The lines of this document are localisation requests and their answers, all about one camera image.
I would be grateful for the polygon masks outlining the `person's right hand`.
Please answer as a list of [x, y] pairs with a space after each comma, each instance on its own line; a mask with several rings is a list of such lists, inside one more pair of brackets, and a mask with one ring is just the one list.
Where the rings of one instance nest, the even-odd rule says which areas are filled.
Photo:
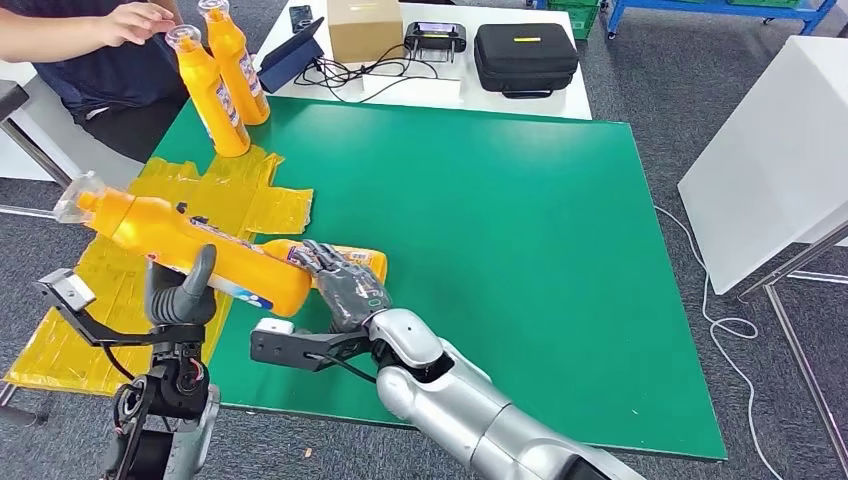
[[179, 13], [155, 2], [131, 2], [117, 6], [96, 20], [100, 41], [111, 47], [124, 43], [143, 45], [158, 33], [165, 33], [182, 22]]

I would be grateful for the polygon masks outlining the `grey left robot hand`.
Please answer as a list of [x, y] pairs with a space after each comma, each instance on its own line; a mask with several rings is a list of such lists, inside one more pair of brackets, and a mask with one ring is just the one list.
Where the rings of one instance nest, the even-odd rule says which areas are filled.
[[204, 245], [187, 274], [148, 261], [144, 307], [158, 325], [206, 325], [217, 311], [215, 291], [209, 285], [217, 259], [214, 245]]

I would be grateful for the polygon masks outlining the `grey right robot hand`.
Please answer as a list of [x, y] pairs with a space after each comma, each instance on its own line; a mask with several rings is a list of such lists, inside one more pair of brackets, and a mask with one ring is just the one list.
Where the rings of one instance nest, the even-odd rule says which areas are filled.
[[387, 290], [370, 268], [352, 263], [329, 244], [304, 240], [291, 262], [312, 277], [331, 312], [331, 332], [357, 331], [392, 306]]

